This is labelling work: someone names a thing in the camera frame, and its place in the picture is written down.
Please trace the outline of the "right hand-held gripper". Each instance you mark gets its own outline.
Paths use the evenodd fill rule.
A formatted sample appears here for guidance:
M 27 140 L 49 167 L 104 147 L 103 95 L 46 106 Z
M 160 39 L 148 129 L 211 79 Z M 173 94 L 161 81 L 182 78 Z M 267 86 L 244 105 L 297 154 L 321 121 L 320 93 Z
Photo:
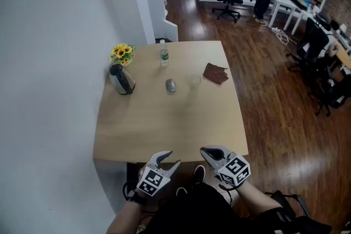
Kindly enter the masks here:
M 230 152 L 224 146 L 204 146 L 200 153 L 204 160 L 216 169 L 214 173 L 217 178 L 232 189 L 240 187 L 251 175 L 250 164 L 241 155 Z

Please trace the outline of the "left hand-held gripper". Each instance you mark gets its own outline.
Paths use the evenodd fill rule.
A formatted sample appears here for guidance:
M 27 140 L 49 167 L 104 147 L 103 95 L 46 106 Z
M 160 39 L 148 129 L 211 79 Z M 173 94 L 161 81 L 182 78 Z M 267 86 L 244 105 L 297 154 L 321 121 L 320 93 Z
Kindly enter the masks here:
M 140 173 L 137 183 L 138 190 L 153 197 L 171 181 L 171 176 L 180 166 L 181 160 L 175 162 L 169 170 L 159 169 L 158 165 L 172 153 L 173 151 L 161 151 L 151 156 L 149 163 Z

